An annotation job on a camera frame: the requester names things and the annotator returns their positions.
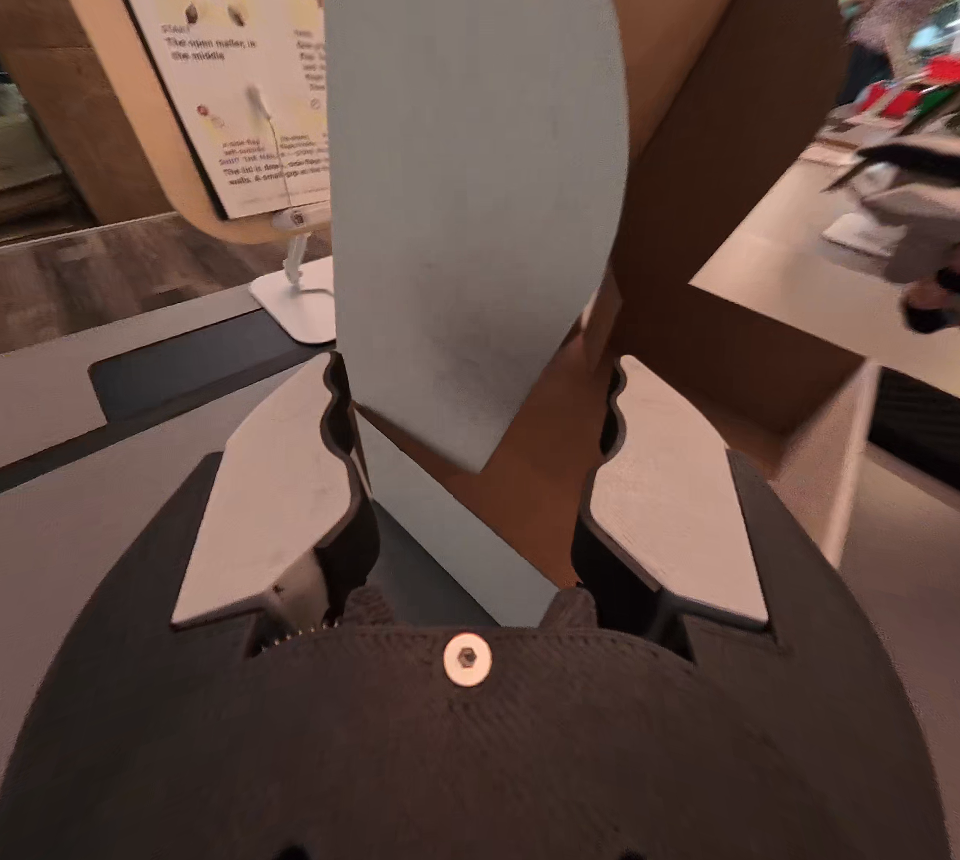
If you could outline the instruction sheet on stand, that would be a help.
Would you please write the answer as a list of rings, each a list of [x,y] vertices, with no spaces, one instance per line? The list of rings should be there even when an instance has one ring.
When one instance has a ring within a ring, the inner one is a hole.
[[[335,339],[332,259],[305,263],[311,235],[329,235],[331,204],[228,219],[191,152],[125,0],[69,0],[129,125],[174,211],[195,229],[234,245],[284,244],[282,271],[255,278],[254,299],[295,341]]]

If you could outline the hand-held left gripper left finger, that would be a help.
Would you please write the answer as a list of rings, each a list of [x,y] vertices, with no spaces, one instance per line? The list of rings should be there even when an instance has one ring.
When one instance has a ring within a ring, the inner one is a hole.
[[[223,448],[171,624],[264,614],[282,632],[333,626],[379,556],[343,357],[319,354]]]

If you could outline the brown cardboard mailer box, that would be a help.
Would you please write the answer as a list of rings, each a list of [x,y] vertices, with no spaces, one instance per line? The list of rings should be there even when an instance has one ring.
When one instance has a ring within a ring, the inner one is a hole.
[[[337,346],[373,497],[503,624],[630,355],[759,457],[859,358],[692,284],[820,127],[836,0],[326,0]]]

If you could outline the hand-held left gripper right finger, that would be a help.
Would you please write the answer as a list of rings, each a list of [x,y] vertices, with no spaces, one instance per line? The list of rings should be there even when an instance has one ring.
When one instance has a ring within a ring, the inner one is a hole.
[[[573,535],[573,568],[600,624],[667,632],[692,615],[762,631],[769,611],[714,425],[627,355],[611,372],[600,449]]]

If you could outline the printed instruction sheet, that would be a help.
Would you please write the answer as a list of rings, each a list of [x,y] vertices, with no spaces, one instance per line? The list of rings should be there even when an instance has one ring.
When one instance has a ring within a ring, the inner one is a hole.
[[[229,220],[330,205],[325,0],[125,0]]]

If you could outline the red and green object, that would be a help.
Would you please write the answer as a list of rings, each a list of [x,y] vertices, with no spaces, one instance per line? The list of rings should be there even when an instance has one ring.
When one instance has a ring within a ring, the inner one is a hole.
[[[953,98],[959,86],[959,54],[942,54],[906,79],[880,79],[869,84],[854,103],[855,112],[868,117],[909,120],[938,110]]]

